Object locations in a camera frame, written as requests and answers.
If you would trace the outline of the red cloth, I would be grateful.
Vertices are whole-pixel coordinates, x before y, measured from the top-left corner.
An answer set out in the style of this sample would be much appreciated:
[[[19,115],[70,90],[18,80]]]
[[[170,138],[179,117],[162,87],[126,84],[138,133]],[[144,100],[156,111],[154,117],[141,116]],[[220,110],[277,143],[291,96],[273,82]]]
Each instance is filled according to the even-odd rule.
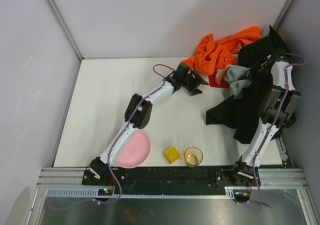
[[[213,88],[229,89],[230,85],[223,78],[218,81],[214,74],[208,76],[209,85]]]

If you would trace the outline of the grey light blue cloth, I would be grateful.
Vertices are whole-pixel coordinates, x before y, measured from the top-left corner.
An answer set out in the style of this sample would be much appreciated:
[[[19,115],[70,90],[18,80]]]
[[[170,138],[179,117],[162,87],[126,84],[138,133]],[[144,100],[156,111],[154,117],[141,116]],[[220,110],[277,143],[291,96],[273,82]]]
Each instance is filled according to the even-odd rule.
[[[232,65],[222,76],[229,84],[234,98],[241,100],[244,98],[243,89],[248,88],[252,82],[248,78],[249,67]]]

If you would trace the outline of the black cloth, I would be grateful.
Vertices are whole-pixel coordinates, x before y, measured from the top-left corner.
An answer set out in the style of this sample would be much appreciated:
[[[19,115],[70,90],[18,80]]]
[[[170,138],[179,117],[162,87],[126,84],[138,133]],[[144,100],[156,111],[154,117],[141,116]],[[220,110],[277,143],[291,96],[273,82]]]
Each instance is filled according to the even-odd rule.
[[[250,68],[257,62],[264,62],[277,49],[290,49],[282,37],[269,27],[268,35],[241,48],[238,53],[238,66]],[[243,99],[235,99],[232,94],[220,104],[206,111],[206,125],[224,125],[234,129],[234,139],[242,144],[250,144],[259,123],[259,108],[272,85],[262,83],[243,89]]]

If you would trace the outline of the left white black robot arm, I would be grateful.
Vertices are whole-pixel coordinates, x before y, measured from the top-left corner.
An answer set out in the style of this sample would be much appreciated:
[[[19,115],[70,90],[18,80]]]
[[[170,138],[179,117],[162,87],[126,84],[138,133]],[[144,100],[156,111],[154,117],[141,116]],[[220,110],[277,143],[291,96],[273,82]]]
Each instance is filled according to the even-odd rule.
[[[186,89],[190,96],[195,96],[203,93],[199,89],[200,85],[209,85],[195,70],[191,70],[184,63],[180,63],[176,69],[156,64],[152,70],[162,78],[161,83],[148,93],[143,95],[135,93],[131,97],[120,130],[107,148],[90,162],[89,171],[95,179],[102,181],[110,176],[115,177],[112,167],[116,164],[121,150],[138,130],[148,125],[154,105],[181,88]]]

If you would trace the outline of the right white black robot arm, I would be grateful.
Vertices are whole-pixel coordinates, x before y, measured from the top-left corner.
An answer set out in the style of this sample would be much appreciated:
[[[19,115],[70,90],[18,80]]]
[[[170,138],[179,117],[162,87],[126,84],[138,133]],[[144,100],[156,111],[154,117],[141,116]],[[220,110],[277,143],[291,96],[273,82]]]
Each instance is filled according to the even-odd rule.
[[[261,158],[273,136],[292,120],[301,93],[293,85],[292,54],[283,49],[272,52],[257,72],[272,75],[272,86],[258,110],[258,126],[246,151],[235,162],[231,180],[237,186],[246,186],[258,175]]]

